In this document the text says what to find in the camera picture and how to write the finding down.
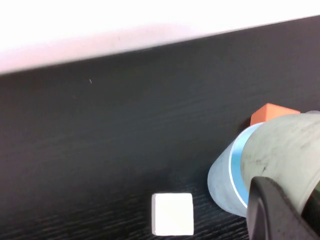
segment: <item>cube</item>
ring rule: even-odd
[[[251,116],[250,125],[262,123],[289,114],[299,114],[300,112],[284,106],[278,106],[272,103],[267,103]]]
[[[194,234],[191,193],[155,193],[151,201],[152,233],[156,236]]]

